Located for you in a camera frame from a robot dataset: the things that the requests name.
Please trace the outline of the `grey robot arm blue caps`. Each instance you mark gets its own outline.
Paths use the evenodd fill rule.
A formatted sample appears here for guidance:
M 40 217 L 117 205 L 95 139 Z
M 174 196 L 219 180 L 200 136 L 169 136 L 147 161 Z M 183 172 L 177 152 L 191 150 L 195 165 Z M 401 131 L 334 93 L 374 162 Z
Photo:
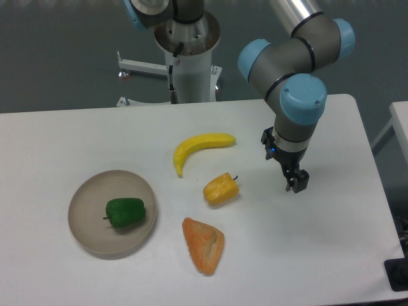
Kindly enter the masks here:
M 165 54 L 165 75 L 173 104 L 208 102 L 212 51 L 221 28 L 203 1 L 126 1 L 131 23 L 154 29 Z M 324 83 L 313 72 L 349 56 L 355 46 L 351 25 L 328 18 L 315 1 L 272 1 L 290 39 L 278 46 L 257 39 L 244 47 L 238 68 L 272 109 L 275 121 L 261 137 L 266 158 L 282 168 L 287 190 L 307 187 L 309 174 L 300 168 L 327 99 Z

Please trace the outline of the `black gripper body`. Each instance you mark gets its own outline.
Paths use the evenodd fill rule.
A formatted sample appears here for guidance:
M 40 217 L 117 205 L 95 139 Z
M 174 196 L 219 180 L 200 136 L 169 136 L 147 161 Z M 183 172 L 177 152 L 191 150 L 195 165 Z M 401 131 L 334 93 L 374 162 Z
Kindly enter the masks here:
M 275 159 L 281 165 L 284 175 L 301 174 L 300 161 L 307 150 L 307 140 L 290 142 L 278 134 L 274 127 L 263 131 L 261 143 L 265 146 L 266 160 Z

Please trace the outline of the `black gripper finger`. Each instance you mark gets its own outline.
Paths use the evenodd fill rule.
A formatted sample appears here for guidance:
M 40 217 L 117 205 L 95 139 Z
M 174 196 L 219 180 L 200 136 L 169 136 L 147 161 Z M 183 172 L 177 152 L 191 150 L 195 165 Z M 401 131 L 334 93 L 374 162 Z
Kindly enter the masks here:
M 309 173 L 305 170 L 296 169 L 293 174 L 292 191 L 299 193 L 307 188 Z
M 294 177 L 294 173 L 290 168 L 286 168 L 284 170 L 284 176 L 286 178 L 286 191 L 293 191 L 293 187 L 295 185 L 295 177 Z

